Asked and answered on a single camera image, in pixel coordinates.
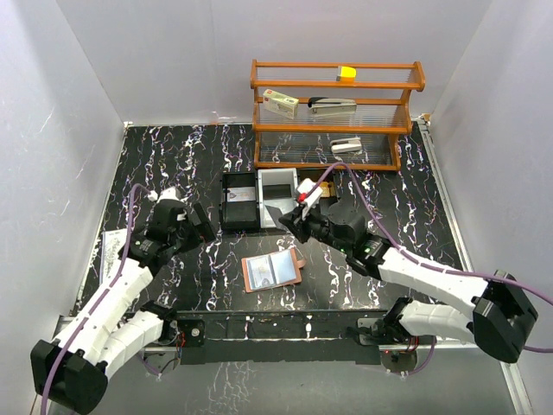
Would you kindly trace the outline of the silver magnetic stripe card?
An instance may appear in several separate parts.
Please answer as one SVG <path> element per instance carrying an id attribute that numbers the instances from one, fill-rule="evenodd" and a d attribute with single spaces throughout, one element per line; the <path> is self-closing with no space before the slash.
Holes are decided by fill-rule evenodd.
<path id="1" fill-rule="evenodd" d="M 286 227 L 280 221 L 280 219 L 283 217 L 283 213 L 281 209 L 279 207 L 273 207 L 273 206 L 265 206 L 264 208 L 269 214 L 270 220 L 272 221 L 274 228 L 277 228 L 280 230 L 286 230 Z"/>

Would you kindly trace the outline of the pink leather card holder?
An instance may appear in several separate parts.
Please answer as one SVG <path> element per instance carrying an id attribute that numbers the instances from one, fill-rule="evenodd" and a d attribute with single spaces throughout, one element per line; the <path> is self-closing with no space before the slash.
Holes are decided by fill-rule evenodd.
<path id="1" fill-rule="evenodd" d="M 253 290 L 250 287 L 246 260 L 259 256 L 268 256 L 270 258 L 276 282 L 270 287 L 266 287 L 260 290 Z M 241 261 L 241 265 L 245 280 L 245 291 L 248 293 L 253 293 L 256 291 L 264 291 L 286 285 L 299 284 L 302 281 L 302 268 L 306 264 L 307 260 L 298 256 L 298 251 L 295 248 L 249 258 L 243 258 Z"/>

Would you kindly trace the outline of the silver VIP card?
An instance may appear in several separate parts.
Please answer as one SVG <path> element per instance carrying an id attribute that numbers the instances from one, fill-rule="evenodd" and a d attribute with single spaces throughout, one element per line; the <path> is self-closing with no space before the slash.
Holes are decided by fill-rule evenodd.
<path id="1" fill-rule="evenodd" d="M 260 290 L 272 286 L 276 280 L 271 260 L 268 256 L 259 256 L 246 260 L 250 287 Z"/>

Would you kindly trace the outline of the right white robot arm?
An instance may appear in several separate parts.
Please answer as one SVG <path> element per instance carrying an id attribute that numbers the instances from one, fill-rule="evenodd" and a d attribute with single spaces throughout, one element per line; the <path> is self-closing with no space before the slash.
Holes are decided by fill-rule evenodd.
<path id="1" fill-rule="evenodd" d="M 395 340 L 425 335 L 453 338 L 475 344 L 498 361 L 518 361 L 538 313 L 515 279 L 478 278 L 418 257 L 371 233 L 365 216 L 353 209 L 331 208 L 323 215 L 302 205 L 286 214 L 275 207 L 269 212 L 299 242 L 316 239 L 342 252 L 358 274 L 436 299 L 429 304 L 399 298 L 367 335 Z"/>

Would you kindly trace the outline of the gold card in tray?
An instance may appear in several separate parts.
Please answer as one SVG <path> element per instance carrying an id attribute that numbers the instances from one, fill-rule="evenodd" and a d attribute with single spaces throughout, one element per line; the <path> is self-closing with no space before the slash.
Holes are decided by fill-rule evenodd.
<path id="1" fill-rule="evenodd" d="M 332 182 L 322 182 L 320 188 L 322 198 L 335 197 L 336 193 L 334 184 Z"/>

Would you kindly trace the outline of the silver card in tray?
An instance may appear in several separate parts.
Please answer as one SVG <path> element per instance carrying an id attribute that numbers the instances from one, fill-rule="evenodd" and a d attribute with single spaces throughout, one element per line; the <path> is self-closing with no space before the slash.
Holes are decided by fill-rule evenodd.
<path id="1" fill-rule="evenodd" d="M 255 201 L 257 192 L 254 187 L 229 188 L 226 192 L 228 202 Z"/>

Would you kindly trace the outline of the right black tray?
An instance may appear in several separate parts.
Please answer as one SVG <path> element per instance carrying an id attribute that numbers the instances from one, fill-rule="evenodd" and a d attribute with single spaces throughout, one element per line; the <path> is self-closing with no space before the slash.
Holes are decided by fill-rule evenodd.
<path id="1" fill-rule="evenodd" d="M 298 169 L 298 182 L 301 183 L 304 179 L 310 179 L 312 182 L 317 182 L 325 170 L 325 168 Z M 336 190 L 336 174 L 334 172 L 329 173 L 325 180 L 321 183 L 321 189 L 323 192 L 319 200 L 317 210 L 321 214 L 326 214 L 328 209 L 334 203 L 339 201 L 339 196 Z"/>

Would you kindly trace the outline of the left black tray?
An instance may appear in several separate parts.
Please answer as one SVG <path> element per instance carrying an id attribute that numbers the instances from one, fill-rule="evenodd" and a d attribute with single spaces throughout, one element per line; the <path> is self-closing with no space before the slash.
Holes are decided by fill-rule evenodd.
<path id="1" fill-rule="evenodd" d="M 260 213 L 256 173 L 223 173 L 220 184 L 219 222 L 221 229 L 228 233 L 258 231 L 260 229 Z M 254 187 L 257 199 L 255 201 L 228 202 L 226 200 L 227 190 L 240 187 Z"/>

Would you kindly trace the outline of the middle white tray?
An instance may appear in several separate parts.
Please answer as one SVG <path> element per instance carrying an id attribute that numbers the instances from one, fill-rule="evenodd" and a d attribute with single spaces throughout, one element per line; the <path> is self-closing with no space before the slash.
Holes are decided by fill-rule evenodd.
<path id="1" fill-rule="evenodd" d="M 278 208 L 283 214 L 296 207 L 297 171 L 288 169 L 260 169 L 257 172 L 260 227 L 276 228 L 267 207 Z"/>

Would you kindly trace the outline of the small white hole punch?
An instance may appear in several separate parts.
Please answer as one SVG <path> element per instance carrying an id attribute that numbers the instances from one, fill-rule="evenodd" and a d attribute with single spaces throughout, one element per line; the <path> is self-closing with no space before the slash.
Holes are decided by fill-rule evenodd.
<path id="1" fill-rule="evenodd" d="M 348 137 L 332 140 L 330 149 L 334 155 L 339 155 L 361 151 L 363 146 L 360 137 Z"/>

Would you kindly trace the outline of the orange wooden shelf rack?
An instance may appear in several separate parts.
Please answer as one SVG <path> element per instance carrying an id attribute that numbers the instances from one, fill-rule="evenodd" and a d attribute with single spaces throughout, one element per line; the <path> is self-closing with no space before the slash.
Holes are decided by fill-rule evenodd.
<path id="1" fill-rule="evenodd" d="M 336 80 L 338 66 L 355 67 L 354 82 Z M 398 171 L 399 140 L 412 131 L 410 96 L 426 87 L 423 65 L 259 61 L 251 64 L 254 165 L 258 169 L 319 168 L 337 161 L 353 169 Z M 263 108 L 263 93 L 272 89 L 299 99 L 297 114 L 288 119 Z M 316 117 L 308 99 L 354 99 L 351 115 Z M 330 142 L 360 137 L 363 149 L 334 155 Z"/>

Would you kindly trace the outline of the black front base bar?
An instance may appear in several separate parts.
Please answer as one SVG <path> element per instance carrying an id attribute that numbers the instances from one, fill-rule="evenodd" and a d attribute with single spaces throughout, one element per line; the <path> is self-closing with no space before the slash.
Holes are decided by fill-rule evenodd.
<path id="1" fill-rule="evenodd" d="M 181 364 L 221 362 L 353 361 L 378 365 L 384 351 L 403 352 L 407 341 L 362 336 L 384 317 L 370 310 L 181 311 Z"/>

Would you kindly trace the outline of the white staples box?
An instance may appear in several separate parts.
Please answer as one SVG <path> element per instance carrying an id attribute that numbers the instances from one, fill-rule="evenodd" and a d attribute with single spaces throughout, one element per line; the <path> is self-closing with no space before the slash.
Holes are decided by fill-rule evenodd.
<path id="1" fill-rule="evenodd" d="M 279 93 L 272 89 L 266 89 L 263 93 L 263 108 L 266 111 L 288 119 L 294 119 L 297 114 L 299 99 Z"/>

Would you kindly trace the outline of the grey black stapler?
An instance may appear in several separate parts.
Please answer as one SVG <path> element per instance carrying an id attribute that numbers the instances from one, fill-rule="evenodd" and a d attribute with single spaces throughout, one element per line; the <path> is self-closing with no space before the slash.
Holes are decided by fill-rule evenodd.
<path id="1" fill-rule="evenodd" d="M 357 110 L 357 102 L 354 99 L 311 97 L 308 110 L 316 117 L 351 115 Z"/>

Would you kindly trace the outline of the yellow sticky note block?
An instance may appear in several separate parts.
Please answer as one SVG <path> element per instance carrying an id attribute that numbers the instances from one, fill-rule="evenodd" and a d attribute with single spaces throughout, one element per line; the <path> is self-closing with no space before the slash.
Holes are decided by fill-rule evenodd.
<path id="1" fill-rule="evenodd" d="M 338 66 L 336 80 L 338 82 L 354 82 L 357 75 L 355 67 Z"/>

